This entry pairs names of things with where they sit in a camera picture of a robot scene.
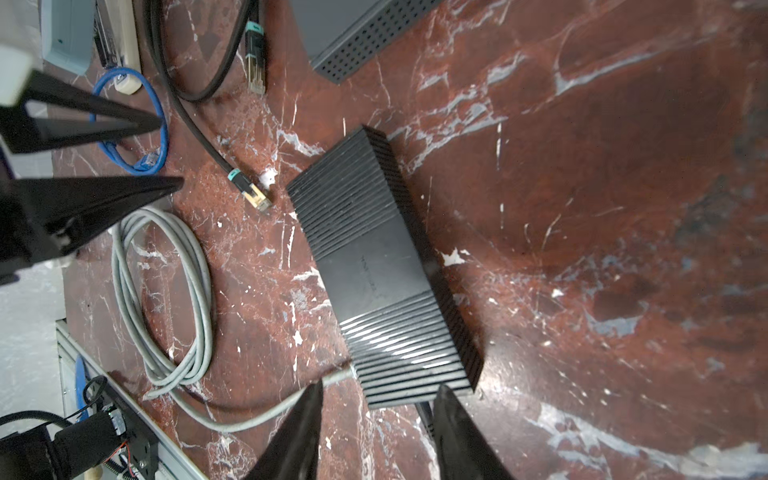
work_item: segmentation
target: coiled cable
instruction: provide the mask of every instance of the coiled cable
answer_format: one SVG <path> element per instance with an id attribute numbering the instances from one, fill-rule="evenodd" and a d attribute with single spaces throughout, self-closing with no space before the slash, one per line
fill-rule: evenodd
<path id="1" fill-rule="evenodd" d="M 134 287 L 126 260 L 126 251 L 131 245 L 131 241 L 150 222 L 158 225 L 176 248 L 192 299 L 195 339 L 178 365 L 166 356 L 147 331 L 141 310 L 141 301 Z M 210 271 L 203 249 L 192 233 L 192 229 L 179 217 L 155 207 L 143 207 L 128 214 L 122 221 L 110 228 L 110 233 L 112 234 L 112 283 L 114 284 L 114 295 L 118 301 L 118 309 L 131 339 L 144 360 L 147 377 L 157 387 L 148 392 L 145 398 L 152 399 L 168 393 L 189 416 L 209 429 L 218 432 L 239 432 L 253 428 L 285 412 L 296 403 L 304 389 L 295 392 L 276 406 L 252 419 L 229 424 L 215 422 L 200 414 L 187 403 L 177 388 L 192 385 L 203 378 L 210 365 L 214 349 L 211 319 L 211 312 L 214 309 L 213 292 Z M 351 367 L 347 366 L 345 369 L 323 377 L 323 384 L 332 385 L 352 376 L 353 371 Z"/>
<path id="2" fill-rule="evenodd" d="M 123 157 L 118 153 L 118 146 L 112 141 L 100 141 L 98 147 L 109 158 L 112 163 L 116 164 L 123 170 L 127 171 L 131 175 L 155 175 L 165 165 L 165 157 L 168 156 L 168 126 L 165 123 L 165 113 L 163 112 L 163 105 L 160 103 L 160 98 L 157 97 L 152 85 L 149 83 L 141 73 L 135 71 L 133 68 L 117 67 L 107 70 L 107 72 L 98 79 L 94 85 L 93 94 L 98 95 L 101 90 L 112 78 L 120 75 L 132 75 L 141 81 L 144 89 L 147 91 L 154 111 L 158 117 L 163 121 L 160 127 L 160 151 L 158 153 L 151 152 L 144 155 L 141 160 L 134 165 L 128 164 Z M 91 114 L 91 121 L 96 121 L 96 115 Z"/>

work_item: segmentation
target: ethernet cable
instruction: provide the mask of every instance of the ethernet cable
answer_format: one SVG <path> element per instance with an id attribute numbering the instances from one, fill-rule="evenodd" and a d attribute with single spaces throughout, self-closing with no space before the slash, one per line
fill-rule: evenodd
<path id="1" fill-rule="evenodd" d="M 149 223 L 158 225 L 176 248 L 192 299 L 195 340 L 178 365 L 166 356 L 147 331 L 140 297 L 126 260 L 126 250 L 134 236 Z M 192 229 L 179 217 L 155 207 L 143 207 L 128 214 L 122 221 L 111 227 L 109 232 L 112 235 L 112 283 L 118 309 L 128 334 L 144 361 L 147 377 L 156 387 L 148 392 L 145 398 L 152 399 L 168 394 L 189 416 L 217 432 L 239 432 L 251 429 L 285 412 L 296 403 L 304 389 L 291 394 L 282 402 L 252 419 L 237 423 L 216 422 L 187 403 L 181 395 L 182 388 L 193 385 L 203 378 L 214 350 L 214 333 L 210 317 L 213 311 L 213 290 L 203 249 L 192 233 Z M 352 377 L 352 367 L 347 366 L 324 376 L 323 385 L 333 385 Z"/>

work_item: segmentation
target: black cable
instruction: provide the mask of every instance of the black cable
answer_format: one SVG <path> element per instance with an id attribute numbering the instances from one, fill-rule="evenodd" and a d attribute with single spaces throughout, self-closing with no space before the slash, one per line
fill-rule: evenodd
<path id="1" fill-rule="evenodd" d="M 152 21 L 158 26 L 157 30 L 154 29 L 151 30 L 151 36 L 148 36 L 150 45 L 158 45 L 160 47 L 160 50 L 158 54 L 163 57 L 163 64 L 165 65 L 167 63 L 167 60 L 165 58 L 165 45 L 164 45 L 164 37 L 162 35 L 162 28 L 161 28 L 161 18 L 162 18 L 162 1 L 161 0 L 147 0 L 148 2 L 153 4 L 153 10 L 156 12 L 160 12 L 160 15 L 157 15 L 155 18 L 152 19 Z M 185 91 L 180 87 L 178 84 L 176 84 L 173 79 L 169 76 L 169 84 L 173 89 L 173 92 L 176 93 L 176 95 L 181 98 L 182 100 L 189 101 L 192 103 L 200 103 L 202 101 L 206 101 L 210 99 L 211 97 L 216 94 L 216 91 L 221 86 L 222 82 L 224 81 L 224 78 L 227 76 L 227 73 L 230 71 L 230 67 L 232 66 L 232 62 L 235 59 L 235 55 L 237 55 L 237 49 L 240 47 L 240 39 L 243 37 L 243 33 L 245 32 L 245 25 L 248 22 L 249 15 L 251 13 L 251 9 L 255 8 L 258 10 L 259 5 L 256 0 L 243 0 L 242 5 L 240 5 L 240 11 L 237 13 L 237 20 L 235 21 L 235 27 L 232 31 L 232 35 L 230 36 L 229 44 L 227 44 L 227 50 L 224 52 L 224 57 L 221 59 L 221 63 L 219 64 L 219 68 L 216 70 L 216 74 L 214 74 L 214 77 L 210 79 L 210 82 L 208 85 L 203 88 L 203 90 L 192 93 L 189 91 Z"/>
<path id="2" fill-rule="evenodd" d="M 98 382 L 98 390 L 96 390 L 96 393 L 94 393 L 94 396 L 89 399 L 88 398 L 88 389 L 91 388 L 91 385 Z M 96 403 L 97 400 L 99 400 L 99 397 L 101 397 L 101 394 L 104 393 L 104 387 L 107 385 L 107 377 L 103 375 L 95 376 L 94 378 L 88 380 L 88 382 L 85 384 L 85 387 L 83 387 L 83 403 L 85 403 L 86 407 L 89 407 Z"/>
<path id="3" fill-rule="evenodd" d="M 62 429 L 66 429 L 71 426 L 64 417 L 56 415 L 55 413 L 43 412 L 42 410 L 25 410 L 23 412 L 9 413 L 0 417 L 0 426 L 6 423 L 16 422 L 18 420 L 42 420 L 48 424 L 56 425 Z"/>
<path id="4" fill-rule="evenodd" d="M 91 401 L 88 401 L 86 399 L 85 393 L 88 391 L 88 388 L 96 382 L 99 383 L 99 388 L 98 390 L 96 390 L 96 393 L 94 394 L 93 399 Z M 104 387 L 106 385 L 107 385 L 107 377 L 103 375 L 95 376 L 94 378 L 90 379 L 88 383 L 85 384 L 85 388 L 83 389 L 83 400 L 85 401 L 85 407 L 69 415 L 67 418 L 56 415 L 55 413 L 44 412 L 42 410 L 25 410 L 23 412 L 9 413 L 3 417 L 0 417 L 0 426 L 3 426 L 6 423 L 10 423 L 10 422 L 16 422 L 17 420 L 34 419 L 34 420 L 42 420 L 43 422 L 45 422 L 43 425 L 52 424 L 52 425 L 56 425 L 59 428 L 66 429 L 67 427 L 72 425 L 72 423 L 69 422 L 67 419 L 70 419 L 75 415 L 77 415 L 78 413 L 82 413 L 85 409 L 93 406 L 93 404 L 96 403 L 99 397 L 101 397 L 101 394 L 104 393 Z"/>
<path id="5" fill-rule="evenodd" d="M 250 0 L 244 0 L 244 5 L 249 5 Z M 172 80 L 170 79 L 170 75 L 168 74 L 168 67 L 167 62 L 165 58 L 164 53 L 164 42 L 163 42 L 163 32 L 162 32 L 162 24 L 161 19 L 163 17 L 163 5 L 161 0 L 145 0 L 144 3 L 145 6 L 145 12 L 144 12 L 144 27 L 145 27 L 145 35 L 147 36 L 147 41 L 149 43 L 149 50 L 150 50 L 150 56 L 152 57 L 152 62 L 154 63 L 154 67 L 157 69 L 158 76 L 160 77 L 161 83 L 165 87 L 165 89 L 168 92 L 168 97 L 170 98 L 170 103 L 173 105 L 174 110 L 179 114 L 181 117 L 181 120 L 187 125 L 187 128 L 190 129 L 192 132 L 192 135 L 195 136 L 197 141 L 200 142 L 200 144 L 203 145 L 203 148 L 205 148 L 206 152 L 211 156 L 211 158 L 214 159 L 214 161 L 219 164 L 220 167 L 224 169 L 225 173 L 230 173 L 234 167 L 224 160 L 224 158 L 219 154 L 219 152 L 216 150 L 216 148 L 208 141 L 207 138 L 205 138 L 205 135 L 203 135 L 203 132 L 200 131 L 200 128 L 197 127 L 197 125 L 192 121 L 192 118 L 187 113 L 187 111 L 184 109 L 184 106 L 181 104 L 181 101 L 179 100 L 179 96 L 177 94 L 177 89 L 175 88 Z M 237 42 L 235 42 L 235 52 L 237 53 L 237 44 L 240 42 L 240 36 L 242 35 L 242 32 L 238 33 L 237 30 L 235 31 L 233 37 L 237 37 Z M 227 71 L 229 71 L 229 66 L 226 66 L 223 70 L 224 75 L 226 75 Z M 219 73 L 217 72 L 216 75 L 214 75 L 214 81 L 211 82 L 208 86 L 210 87 L 213 83 L 217 82 L 220 84 Z"/>
<path id="6" fill-rule="evenodd" d="M 154 63 L 154 67 L 157 70 L 161 83 L 168 91 L 170 104 L 173 105 L 174 110 L 179 114 L 181 120 L 187 125 L 187 128 L 190 129 L 192 135 L 194 135 L 197 141 L 200 142 L 205 151 L 224 170 L 224 173 L 227 174 L 227 179 L 235 185 L 251 205 L 264 212 L 272 206 L 272 202 L 270 202 L 266 195 L 264 195 L 264 192 L 259 190 L 248 176 L 240 171 L 239 168 L 235 168 L 230 164 L 230 162 L 219 153 L 208 139 L 205 138 L 203 132 L 200 131 L 200 128 L 197 127 L 192 120 L 192 117 L 187 113 L 187 110 L 184 108 L 180 99 L 181 97 L 193 102 L 203 101 L 216 93 L 216 90 L 221 86 L 221 82 L 230 70 L 230 66 L 232 65 L 232 61 L 234 60 L 234 56 L 237 53 L 237 48 L 240 44 L 240 39 L 243 37 L 243 33 L 246 29 L 246 24 L 249 24 L 251 9 L 254 8 L 254 6 L 255 8 L 258 8 L 257 0 L 243 0 L 243 4 L 240 6 L 240 11 L 237 14 L 235 29 L 232 32 L 229 45 L 227 46 L 227 52 L 224 54 L 224 58 L 210 83 L 198 94 L 191 94 L 181 90 L 170 77 L 168 62 L 165 58 L 165 44 L 162 29 L 162 18 L 164 13 L 161 0 L 144 0 L 144 30 L 149 44 L 152 63 Z M 259 79 L 261 80 L 259 83 L 261 88 L 258 88 L 257 90 L 260 90 L 260 92 L 263 93 L 263 71 L 261 71 Z"/>

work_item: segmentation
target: black ethernet cable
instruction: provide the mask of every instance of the black ethernet cable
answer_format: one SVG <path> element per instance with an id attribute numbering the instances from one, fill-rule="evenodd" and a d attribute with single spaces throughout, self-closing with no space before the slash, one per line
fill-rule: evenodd
<path id="1" fill-rule="evenodd" d="M 187 125 L 187 128 L 190 129 L 192 135 L 194 135 L 197 141 L 203 145 L 203 148 L 210 155 L 210 157 L 213 158 L 214 161 L 224 170 L 224 173 L 227 174 L 229 181 L 231 181 L 235 187 L 237 187 L 237 189 L 243 194 L 243 196 L 251 205 L 253 205 L 259 211 L 265 212 L 267 209 L 269 209 L 269 207 L 272 206 L 272 202 L 266 198 L 266 195 L 264 195 L 264 193 L 259 190 L 259 188 L 250 180 L 250 178 L 241 172 L 239 168 L 235 168 L 226 159 L 224 159 L 224 157 L 222 157 L 218 150 L 208 141 L 207 138 L 205 138 L 203 132 L 200 131 L 200 128 L 197 127 L 190 115 L 187 113 L 187 110 L 184 108 L 184 105 L 181 103 L 181 100 L 185 100 L 190 103 L 200 103 L 214 96 L 224 81 L 224 78 L 227 76 L 230 67 L 232 66 L 232 62 L 240 45 L 240 39 L 243 37 L 243 33 L 245 32 L 252 12 L 255 11 L 255 15 L 258 18 L 258 10 L 258 0 L 243 0 L 243 4 L 240 6 L 240 10 L 237 13 L 235 28 L 232 32 L 232 36 L 230 37 L 230 41 L 227 45 L 227 50 L 224 53 L 222 62 L 219 64 L 219 68 L 217 69 L 213 78 L 211 78 L 208 85 L 206 85 L 203 90 L 197 93 L 185 91 L 183 88 L 174 83 L 174 80 L 170 77 L 167 59 L 165 56 L 165 44 L 162 29 L 162 18 L 164 15 L 162 0 L 145 0 L 144 28 L 145 35 L 147 36 L 147 43 L 149 44 L 152 62 L 154 63 L 155 69 L 157 69 L 161 83 L 168 91 L 168 97 L 170 98 L 170 103 L 173 105 L 174 110 L 179 114 L 181 120 Z M 262 55 L 263 65 L 263 48 L 261 48 L 260 52 Z"/>

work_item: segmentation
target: perforated vent grille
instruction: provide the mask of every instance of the perforated vent grille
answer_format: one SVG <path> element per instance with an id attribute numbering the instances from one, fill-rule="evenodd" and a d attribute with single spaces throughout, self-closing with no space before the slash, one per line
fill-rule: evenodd
<path id="1" fill-rule="evenodd" d="M 332 82 L 341 83 L 438 3 L 440 0 L 385 2 L 356 31 L 341 38 L 336 50 L 315 57 L 312 67 Z"/>

